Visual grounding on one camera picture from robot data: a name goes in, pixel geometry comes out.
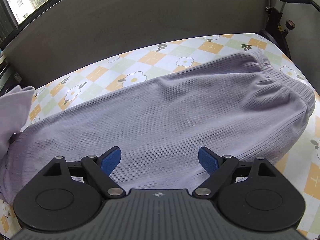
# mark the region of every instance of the gray ribbed panel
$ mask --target gray ribbed panel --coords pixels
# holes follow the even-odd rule
[[[108,201],[99,215],[72,231],[42,234],[22,230],[14,240],[303,240],[296,230],[257,233],[228,223],[208,200],[184,189],[133,189],[128,197]]]

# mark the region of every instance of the gray ribbed pants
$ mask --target gray ribbed pants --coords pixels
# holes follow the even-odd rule
[[[188,188],[207,177],[197,153],[279,160],[315,107],[312,90],[261,53],[237,53],[124,88],[29,126],[1,161],[0,186],[17,192],[53,157],[79,161],[113,146],[111,177],[130,188]]]

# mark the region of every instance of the floral tablecloth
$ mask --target floral tablecloth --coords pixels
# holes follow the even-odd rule
[[[24,129],[49,115],[122,87],[197,66],[238,51],[250,52],[257,49],[264,52],[274,68],[311,87],[286,55],[257,34],[197,37],[116,55],[40,87],[32,99],[31,111]],[[306,211],[298,230],[309,239],[315,239],[320,234],[320,97],[316,92],[315,95],[316,109],[305,132],[276,165],[306,201]],[[0,232],[11,237],[19,226],[12,207],[3,203],[2,209],[0,208]]]

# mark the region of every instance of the blue gripper pad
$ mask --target blue gripper pad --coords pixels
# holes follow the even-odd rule
[[[199,149],[198,159],[201,166],[210,176],[219,168],[218,160],[206,152],[203,147]]]
[[[101,161],[100,168],[109,176],[121,161],[121,150],[116,148]]]

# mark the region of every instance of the gray wall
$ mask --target gray wall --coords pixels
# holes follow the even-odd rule
[[[4,50],[34,87],[129,50],[196,36],[258,31],[267,0],[62,0]]]
[[[281,2],[272,0],[276,8]],[[309,4],[286,4],[281,25],[287,19],[296,27],[287,35],[292,61],[302,71],[311,85],[320,93],[320,12]]]

